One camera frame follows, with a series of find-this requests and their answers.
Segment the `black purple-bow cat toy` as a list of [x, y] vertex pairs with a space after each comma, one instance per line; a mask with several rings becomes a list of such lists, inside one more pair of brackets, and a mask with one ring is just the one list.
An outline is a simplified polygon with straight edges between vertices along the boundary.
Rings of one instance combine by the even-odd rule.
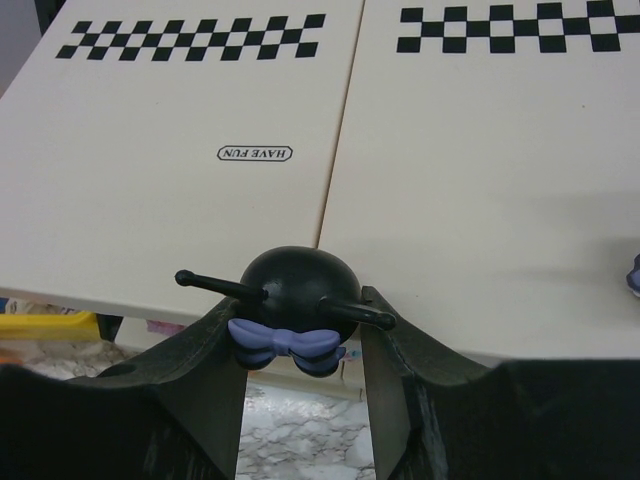
[[226, 326], [235, 358], [247, 370], [289, 357], [301, 372], [328, 377], [359, 325], [389, 331], [397, 323], [394, 314], [365, 304], [358, 278], [345, 262], [310, 247], [271, 249], [256, 257], [238, 282], [189, 270], [178, 271], [175, 281], [237, 301]]

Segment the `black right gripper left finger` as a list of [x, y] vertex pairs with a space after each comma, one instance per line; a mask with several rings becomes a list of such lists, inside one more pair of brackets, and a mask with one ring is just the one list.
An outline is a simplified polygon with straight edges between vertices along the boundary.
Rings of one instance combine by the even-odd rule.
[[2, 366], [2, 478], [234, 478], [247, 380], [227, 332], [235, 307], [93, 378]]

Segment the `black purple cat toy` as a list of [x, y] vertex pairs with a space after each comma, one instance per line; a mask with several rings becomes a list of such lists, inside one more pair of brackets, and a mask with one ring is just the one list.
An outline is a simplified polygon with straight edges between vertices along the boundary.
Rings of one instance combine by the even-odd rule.
[[630, 291], [636, 297], [640, 297], [640, 255], [634, 257], [633, 267], [627, 273], [625, 279]]

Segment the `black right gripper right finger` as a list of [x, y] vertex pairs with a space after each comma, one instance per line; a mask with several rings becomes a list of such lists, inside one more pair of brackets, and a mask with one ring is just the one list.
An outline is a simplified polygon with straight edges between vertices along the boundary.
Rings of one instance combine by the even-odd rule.
[[635, 479], [639, 364], [488, 368], [399, 319], [361, 330], [380, 479]]

